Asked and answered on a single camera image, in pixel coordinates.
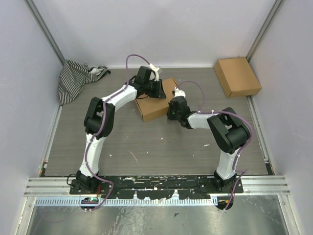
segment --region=striped cloth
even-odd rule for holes
[[[58,85],[60,104],[71,103],[80,94],[85,83],[96,82],[110,73],[104,66],[89,68],[87,64],[80,65],[75,61],[66,60]]]

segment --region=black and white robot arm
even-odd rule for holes
[[[84,187],[91,192],[96,189],[98,181],[92,173],[97,175],[99,172],[98,165],[101,149],[105,139],[113,129],[114,114],[119,108],[142,94],[152,98],[166,98],[162,79],[159,79],[158,71],[159,68],[154,67],[152,64],[149,67],[141,66],[137,75],[132,77],[129,83],[126,83],[121,89],[109,96],[103,98],[94,97],[91,100],[84,120],[87,137],[84,159],[76,173],[76,185],[74,187]],[[102,131],[98,133],[102,124],[102,117],[99,115],[101,112],[105,113],[105,125],[102,127]],[[85,161],[86,155],[90,170]]]
[[[238,151],[250,138],[250,132],[238,118],[227,114],[198,114],[191,111],[185,99],[185,93],[178,88],[173,91],[175,97],[169,103],[167,117],[178,120],[188,129],[204,128],[212,131],[219,148],[220,162],[214,172],[215,184],[223,189],[236,180]],[[223,111],[234,113],[232,108]]]

